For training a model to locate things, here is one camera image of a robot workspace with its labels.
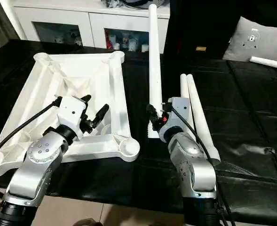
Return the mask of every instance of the white cabinet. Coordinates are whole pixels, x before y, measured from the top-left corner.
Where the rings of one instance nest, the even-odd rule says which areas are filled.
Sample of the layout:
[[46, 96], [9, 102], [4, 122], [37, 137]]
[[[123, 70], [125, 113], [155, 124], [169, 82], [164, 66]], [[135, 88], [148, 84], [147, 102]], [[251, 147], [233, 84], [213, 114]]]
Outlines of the white cabinet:
[[[149, 44], [148, 17], [99, 13], [89, 13], [89, 17], [95, 47], [107, 48], [108, 41], [112, 39], [119, 43], [121, 50], [140, 51], [142, 44]], [[164, 50], [167, 26], [168, 19], [158, 19], [160, 53], [163, 53]]]
[[94, 47], [87, 12], [14, 7], [28, 40]]
[[[101, 0], [12, 0], [26, 38], [33, 41], [83, 44], [123, 51], [145, 51], [149, 44], [147, 9], [105, 8]], [[163, 53], [169, 4], [158, 13], [159, 51]]]

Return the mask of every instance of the white tray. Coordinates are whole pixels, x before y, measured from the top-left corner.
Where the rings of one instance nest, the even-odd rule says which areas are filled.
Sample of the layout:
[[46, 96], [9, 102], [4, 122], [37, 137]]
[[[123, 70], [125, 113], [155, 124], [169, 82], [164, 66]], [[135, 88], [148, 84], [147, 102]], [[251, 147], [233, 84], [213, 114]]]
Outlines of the white tray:
[[[13, 110], [0, 134], [2, 141], [11, 131], [50, 104], [55, 95], [92, 96], [86, 114], [89, 119], [104, 105], [110, 109], [91, 133], [75, 141], [63, 162], [120, 157], [134, 161], [139, 143], [131, 138], [121, 64], [124, 53], [48, 55], [38, 53]], [[12, 137], [0, 149], [0, 176], [18, 168], [29, 145], [49, 127], [58, 126], [57, 108], [44, 113]]]

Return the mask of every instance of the gray cushion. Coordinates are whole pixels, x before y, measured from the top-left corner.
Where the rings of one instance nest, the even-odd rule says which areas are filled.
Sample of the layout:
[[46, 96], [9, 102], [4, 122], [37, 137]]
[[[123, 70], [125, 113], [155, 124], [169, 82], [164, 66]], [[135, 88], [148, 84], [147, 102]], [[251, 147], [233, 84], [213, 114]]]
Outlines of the gray cushion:
[[251, 56], [277, 60], [277, 27], [241, 17], [223, 59], [249, 61]]

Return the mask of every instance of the silver robotic arm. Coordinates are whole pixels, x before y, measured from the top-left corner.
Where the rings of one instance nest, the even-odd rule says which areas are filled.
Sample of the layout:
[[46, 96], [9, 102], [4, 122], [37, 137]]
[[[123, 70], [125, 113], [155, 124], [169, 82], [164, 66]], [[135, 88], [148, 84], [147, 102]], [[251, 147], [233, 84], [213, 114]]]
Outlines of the silver robotic arm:
[[198, 226], [219, 226], [216, 202], [216, 174], [214, 167], [206, 158], [203, 148], [185, 133], [187, 125], [177, 113], [187, 121], [189, 100], [173, 97], [163, 104], [162, 117], [156, 109], [148, 105], [147, 111], [153, 130], [157, 131], [161, 141], [168, 143], [170, 158], [177, 169], [185, 223]]
[[57, 114], [59, 126], [49, 127], [41, 139], [30, 145], [6, 189], [0, 203], [0, 226], [31, 225], [68, 147], [74, 140], [82, 139], [85, 131], [91, 133], [109, 109], [104, 105], [93, 121], [87, 120], [85, 112], [90, 98], [62, 98]]

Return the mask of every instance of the black tablecloth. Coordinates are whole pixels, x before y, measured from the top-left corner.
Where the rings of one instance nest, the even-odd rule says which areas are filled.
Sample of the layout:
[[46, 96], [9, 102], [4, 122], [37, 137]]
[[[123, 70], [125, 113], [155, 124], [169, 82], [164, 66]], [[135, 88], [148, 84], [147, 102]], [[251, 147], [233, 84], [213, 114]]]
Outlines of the black tablecloth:
[[[33, 55], [109, 50], [12, 40], [0, 49], [0, 132], [33, 65]], [[237, 221], [277, 225], [277, 69], [199, 60], [162, 65], [164, 99], [179, 96], [180, 73], [192, 73], [221, 164], [218, 180]], [[119, 158], [61, 164], [48, 194], [143, 209], [182, 212], [176, 170], [166, 145], [147, 138], [148, 54], [126, 53], [124, 86], [134, 162]], [[14, 170], [0, 177], [7, 186]]]

